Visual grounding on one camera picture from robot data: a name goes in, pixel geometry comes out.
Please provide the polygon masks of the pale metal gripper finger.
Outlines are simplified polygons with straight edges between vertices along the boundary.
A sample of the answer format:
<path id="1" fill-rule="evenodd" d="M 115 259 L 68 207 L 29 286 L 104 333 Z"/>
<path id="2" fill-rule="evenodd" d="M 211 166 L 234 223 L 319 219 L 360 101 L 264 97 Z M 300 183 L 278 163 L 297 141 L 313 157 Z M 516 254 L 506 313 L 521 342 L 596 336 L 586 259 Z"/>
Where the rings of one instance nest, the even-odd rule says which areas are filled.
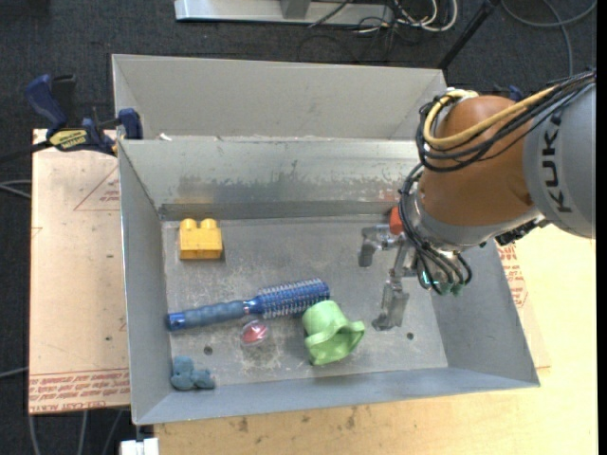
<path id="1" fill-rule="evenodd" d="M 383 287 L 380 312 L 372 325 L 377 331 L 388 331 L 401 327 L 410 294 L 400 283 L 386 282 Z"/>
<path id="2" fill-rule="evenodd" d="M 361 246 L 358 252 L 359 267 L 369 267 L 373 263 L 375 253 L 380 249 L 375 227 L 365 227 L 361 231 Z"/>

